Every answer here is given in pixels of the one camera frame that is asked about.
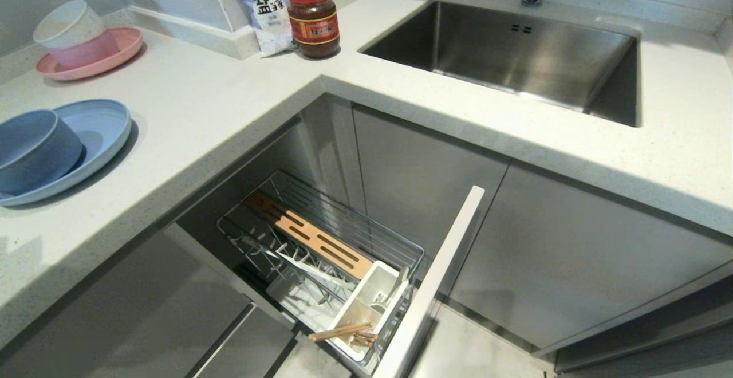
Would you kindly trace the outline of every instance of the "white quartz countertop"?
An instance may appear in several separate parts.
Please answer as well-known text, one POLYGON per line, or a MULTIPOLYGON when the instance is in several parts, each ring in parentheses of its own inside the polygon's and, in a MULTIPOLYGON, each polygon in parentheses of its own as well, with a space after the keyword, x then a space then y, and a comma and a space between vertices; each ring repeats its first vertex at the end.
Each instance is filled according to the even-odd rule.
POLYGON ((0 86, 0 120, 116 99, 136 123, 113 165, 40 204, 0 208, 0 347, 172 206, 322 93, 332 93, 733 235, 731 88, 707 34, 518 0, 450 0, 641 33, 642 127, 359 54, 428 0, 338 11, 341 52, 240 61, 143 30, 144 52, 90 80, 29 72, 0 86))

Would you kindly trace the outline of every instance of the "dish rack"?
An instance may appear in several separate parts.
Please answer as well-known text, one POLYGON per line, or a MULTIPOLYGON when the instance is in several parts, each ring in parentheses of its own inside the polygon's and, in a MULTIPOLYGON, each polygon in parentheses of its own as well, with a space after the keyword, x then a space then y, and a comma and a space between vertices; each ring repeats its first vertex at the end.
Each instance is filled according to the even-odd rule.
MULTIPOLYGON (((363 358, 355 360, 362 367, 378 363, 410 305, 413 276, 424 257, 421 247, 282 170, 223 214, 216 225, 270 284, 267 293, 314 332, 332 324, 361 277, 358 268, 334 258, 331 252, 315 250, 307 240, 319 237, 341 256, 381 261, 403 275, 410 285, 395 297, 395 311, 385 314, 389 318, 383 323, 380 338, 363 358), (283 221, 301 226, 284 226, 283 221)), ((332 341, 328 343, 353 358, 332 341)))

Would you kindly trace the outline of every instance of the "jar label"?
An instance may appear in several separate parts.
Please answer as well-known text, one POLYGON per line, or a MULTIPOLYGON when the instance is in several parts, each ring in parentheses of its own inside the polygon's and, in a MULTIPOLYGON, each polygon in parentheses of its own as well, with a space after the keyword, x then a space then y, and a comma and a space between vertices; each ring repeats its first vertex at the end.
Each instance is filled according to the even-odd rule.
POLYGON ((301 20, 290 17, 293 37, 302 44, 324 44, 338 38, 336 14, 317 20, 301 20))

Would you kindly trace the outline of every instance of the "cabinet door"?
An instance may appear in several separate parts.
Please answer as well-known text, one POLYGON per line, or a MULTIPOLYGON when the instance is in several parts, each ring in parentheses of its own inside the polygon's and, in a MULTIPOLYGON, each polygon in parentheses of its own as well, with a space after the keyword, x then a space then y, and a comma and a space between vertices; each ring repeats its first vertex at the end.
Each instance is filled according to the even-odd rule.
POLYGON ((432 259, 467 188, 477 185, 486 190, 476 212, 480 224, 508 158, 366 107, 355 107, 354 123, 370 217, 432 259))
POLYGON ((251 303, 217 339, 187 378, 271 376, 277 358, 287 352, 291 331, 251 303))
POLYGON ((511 165, 452 296, 544 352, 730 274, 709 234, 537 172, 511 165))
POLYGON ((455 273, 454 269, 463 263, 463 259, 456 256, 456 252, 471 239, 468 237, 468 229, 476 219, 482 198, 484 189, 480 187, 472 187, 464 198, 458 216, 448 229, 448 234, 435 254, 419 289, 414 292, 410 308, 395 330, 387 351, 382 354, 382 359, 372 375, 374 378, 405 376, 411 367, 414 354, 426 339, 424 334, 429 330, 426 328, 430 324, 429 315, 438 307, 438 290, 443 287, 450 290, 455 282, 455 276, 452 275, 455 273))
MULTIPOLYGON (((181 378, 249 302, 159 233, 29 326, 0 354, 0 376, 181 378)), ((241 376, 264 376, 293 336, 267 316, 256 329, 267 333, 240 354, 250 372, 241 376)))

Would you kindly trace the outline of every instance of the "pink plate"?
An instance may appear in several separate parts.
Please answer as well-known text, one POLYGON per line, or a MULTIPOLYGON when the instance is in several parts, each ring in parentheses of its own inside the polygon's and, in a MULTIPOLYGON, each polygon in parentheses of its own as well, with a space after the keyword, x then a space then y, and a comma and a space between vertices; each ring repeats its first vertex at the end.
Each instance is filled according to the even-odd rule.
POLYGON ((36 70, 47 78, 52 78, 52 80, 78 80, 78 78, 94 76, 118 67, 130 60, 142 47, 142 34, 138 29, 126 27, 110 29, 110 32, 115 37, 115 42, 120 47, 120 51, 107 57, 107 59, 80 68, 70 69, 58 64, 56 59, 49 53, 39 60, 36 70))

